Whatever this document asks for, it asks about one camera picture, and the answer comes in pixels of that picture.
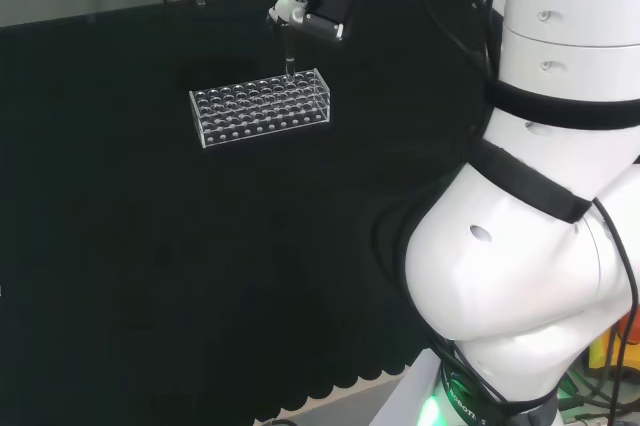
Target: black band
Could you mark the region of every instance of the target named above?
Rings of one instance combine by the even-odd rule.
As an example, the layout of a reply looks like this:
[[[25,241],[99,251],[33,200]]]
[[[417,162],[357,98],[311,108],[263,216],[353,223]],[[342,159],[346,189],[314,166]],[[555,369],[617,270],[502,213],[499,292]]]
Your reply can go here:
[[[610,103],[575,101],[542,96],[499,81],[485,84],[485,99],[519,118],[559,128],[610,131],[640,125],[640,99]]]
[[[551,426],[558,411],[555,388],[532,401],[492,404],[483,397],[489,393],[473,390],[471,383],[446,363],[440,370],[440,379],[451,406],[468,426]]]
[[[591,208],[590,201],[575,196],[484,139],[471,142],[467,162],[514,198],[569,224],[580,220]]]

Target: yellow object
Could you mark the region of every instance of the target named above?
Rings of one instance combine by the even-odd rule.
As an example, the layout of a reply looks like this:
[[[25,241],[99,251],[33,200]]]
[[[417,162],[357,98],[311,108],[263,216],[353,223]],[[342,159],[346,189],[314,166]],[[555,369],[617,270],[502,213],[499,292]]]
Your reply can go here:
[[[607,361],[607,348],[609,347],[609,335],[607,331],[598,339],[596,339],[589,347],[589,368],[600,369],[604,368],[604,364]],[[620,349],[620,337],[614,335],[613,343],[613,357],[611,358],[611,364],[616,366],[618,364],[618,350]],[[640,344],[627,344],[627,349],[624,353],[623,365],[627,368],[634,369],[640,372]]]

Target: green light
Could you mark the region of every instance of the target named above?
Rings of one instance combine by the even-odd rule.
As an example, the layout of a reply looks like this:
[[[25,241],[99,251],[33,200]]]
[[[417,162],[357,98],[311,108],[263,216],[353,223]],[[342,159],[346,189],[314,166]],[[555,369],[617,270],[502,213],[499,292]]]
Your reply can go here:
[[[435,396],[431,396],[425,401],[417,426],[447,426]]]

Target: black tablecloth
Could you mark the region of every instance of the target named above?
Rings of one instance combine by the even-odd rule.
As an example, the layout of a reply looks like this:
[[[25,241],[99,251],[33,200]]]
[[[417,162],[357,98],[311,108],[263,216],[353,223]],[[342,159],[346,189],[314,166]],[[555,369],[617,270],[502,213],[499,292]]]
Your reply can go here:
[[[0,420],[247,425],[424,347],[371,228],[460,163],[482,78],[417,0],[361,0],[299,50],[330,127],[204,152],[187,92],[282,72],[274,2],[0,31]],[[475,39],[468,1],[434,7]]]

